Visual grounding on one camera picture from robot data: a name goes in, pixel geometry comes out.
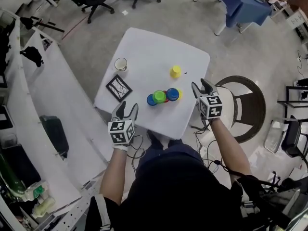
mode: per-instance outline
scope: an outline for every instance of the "dark pants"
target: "dark pants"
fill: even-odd
[[[195,151],[192,147],[189,145],[183,144],[182,140],[170,140],[168,144],[168,148],[164,150],[163,145],[157,141],[157,143],[151,144],[150,147],[146,150],[145,155],[139,160],[139,164],[137,167],[137,172],[139,168],[145,164],[146,162],[156,158],[160,157],[163,154],[167,154],[170,152],[183,152],[186,153],[200,162],[203,163],[203,160],[200,156],[200,154]]]
[[[297,85],[298,85],[298,86],[301,86],[301,87],[308,87],[308,78],[306,78],[306,79],[300,79],[300,80],[297,82]]]

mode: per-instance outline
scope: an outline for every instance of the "concrete floor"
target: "concrete floor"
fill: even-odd
[[[264,147],[270,121],[273,117],[283,116],[282,106],[276,101],[284,99],[285,86],[301,78],[296,66],[297,50],[300,40],[280,14],[275,21],[268,18],[263,26],[252,25],[243,34],[237,28],[226,28],[219,37],[213,31],[225,19],[225,5],[217,0],[139,0],[137,8],[131,8],[133,0],[109,0],[115,14],[100,7],[92,18],[92,23],[83,20],[86,14],[81,12],[70,0],[60,0],[58,8],[50,7],[46,13],[58,27],[65,29],[65,38],[61,50],[72,68],[81,86],[93,101],[106,68],[124,34],[130,27],[145,29],[190,44],[207,52],[211,61],[206,78],[213,83],[232,76],[241,75],[254,81],[263,91],[267,114],[261,131],[251,140],[241,144],[249,157],[255,176],[266,180],[272,170],[283,178],[287,177],[299,160],[289,158],[284,152],[276,155]],[[62,34],[52,32],[60,39]],[[307,64],[304,63],[303,74],[308,76]],[[234,94],[247,92],[241,87],[232,87]],[[197,124],[194,112],[191,123]],[[247,128],[232,128],[233,135]],[[194,130],[187,128],[183,141],[196,148]],[[145,135],[141,128],[137,133]],[[147,148],[149,142],[145,137],[142,145]],[[213,143],[210,153],[219,158],[217,144]],[[128,158],[126,186],[128,192],[134,179]],[[221,183],[229,186],[228,174],[219,169],[215,173]]]

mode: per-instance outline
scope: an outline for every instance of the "green cup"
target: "green cup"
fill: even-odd
[[[166,101],[166,94],[162,90],[157,90],[153,93],[153,101],[155,103],[163,103]]]

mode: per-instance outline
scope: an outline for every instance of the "framed drawing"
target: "framed drawing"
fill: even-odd
[[[114,76],[106,87],[119,102],[123,101],[132,92],[132,89],[119,75]]]

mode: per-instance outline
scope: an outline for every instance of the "blue table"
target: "blue table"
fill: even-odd
[[[219,35],[225,27],[232,27],[237,23],[257,23],[262,25],[268,15],[271,15],[271,7],[266,3],[255,0],[222,0],[227,6],[226,21],[215,31]]]

